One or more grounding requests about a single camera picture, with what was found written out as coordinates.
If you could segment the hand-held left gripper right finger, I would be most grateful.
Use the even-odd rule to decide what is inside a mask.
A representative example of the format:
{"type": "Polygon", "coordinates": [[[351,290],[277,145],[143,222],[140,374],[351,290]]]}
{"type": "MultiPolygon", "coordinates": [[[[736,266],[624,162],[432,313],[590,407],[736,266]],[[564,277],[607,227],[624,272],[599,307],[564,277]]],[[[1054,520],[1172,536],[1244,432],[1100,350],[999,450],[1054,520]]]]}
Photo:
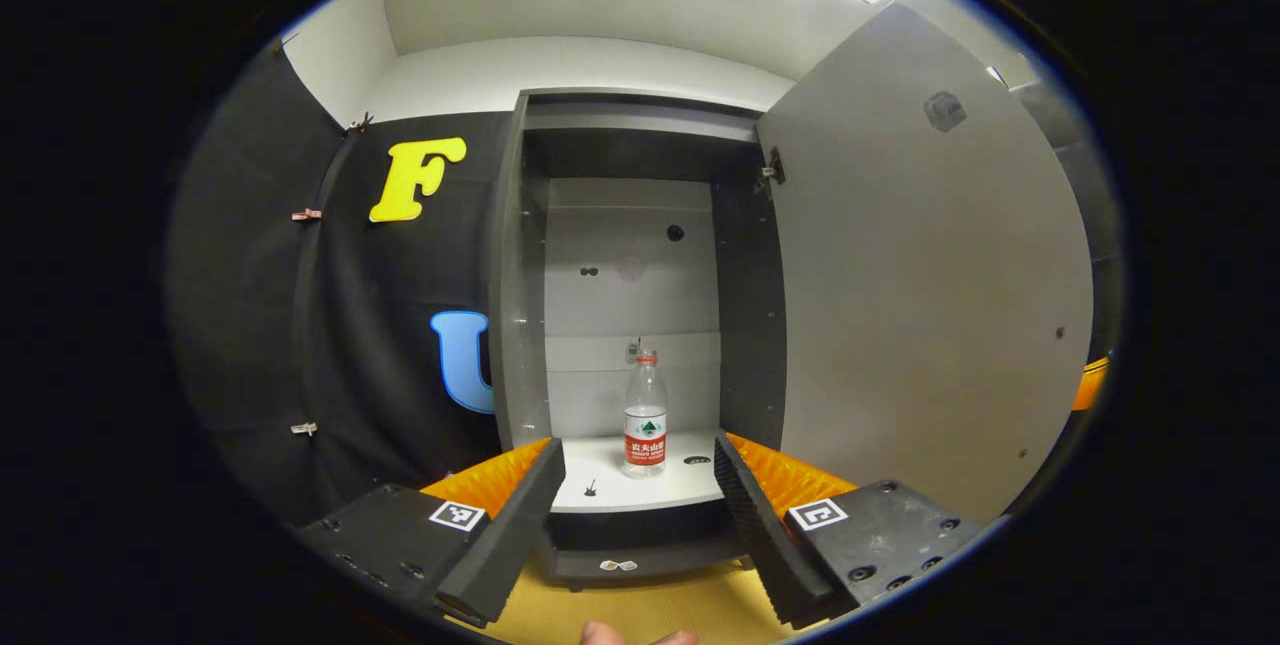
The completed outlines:
{"type": "Polygon", "coordinates": [[[782,625],[870,610],[965,555],[986,523],[899,480],[854,486],[735,434],[714,440],[716,481],[782,625]]]}

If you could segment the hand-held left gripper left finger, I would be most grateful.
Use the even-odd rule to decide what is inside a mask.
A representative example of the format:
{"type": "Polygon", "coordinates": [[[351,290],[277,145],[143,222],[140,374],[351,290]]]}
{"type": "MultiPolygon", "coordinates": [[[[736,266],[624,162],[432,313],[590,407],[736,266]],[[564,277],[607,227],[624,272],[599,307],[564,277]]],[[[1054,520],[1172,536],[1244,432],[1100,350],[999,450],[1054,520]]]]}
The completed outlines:
{"type": "Polygon", "coordinates": [[[305,546],[415,616],[500,618],[564,480],[558,436],[424,489],[383,484],[301,527],[305,546]]]}

